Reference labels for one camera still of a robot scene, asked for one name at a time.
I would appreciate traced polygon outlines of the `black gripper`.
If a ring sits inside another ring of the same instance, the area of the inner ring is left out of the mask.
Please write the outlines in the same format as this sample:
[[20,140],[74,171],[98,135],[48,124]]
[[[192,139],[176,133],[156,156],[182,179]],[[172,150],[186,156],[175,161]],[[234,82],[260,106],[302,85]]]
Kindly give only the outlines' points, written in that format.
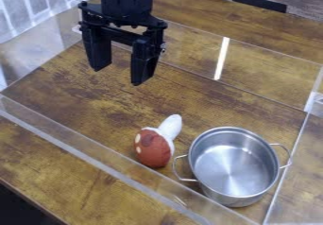
[[95,71],[111,63],[111,41],[132,45],[131,83],[144,83],[152,76],[164,47],[168,24],[150,13],[120,16],[104,14],[103,6],[82,2],[80,32],[90,66]]

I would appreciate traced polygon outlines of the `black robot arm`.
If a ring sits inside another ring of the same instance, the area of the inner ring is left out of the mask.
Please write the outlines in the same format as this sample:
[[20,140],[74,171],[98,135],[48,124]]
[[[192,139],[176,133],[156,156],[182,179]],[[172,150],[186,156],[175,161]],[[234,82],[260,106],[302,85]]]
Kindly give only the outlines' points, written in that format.
[[151,15],[152,0],[102,0],[79,3],[80,32],[90,66],[100,71],[112,63],[112,42],[132,47],[131,83],[138,86],[155,72],[164,51],[168,24]]

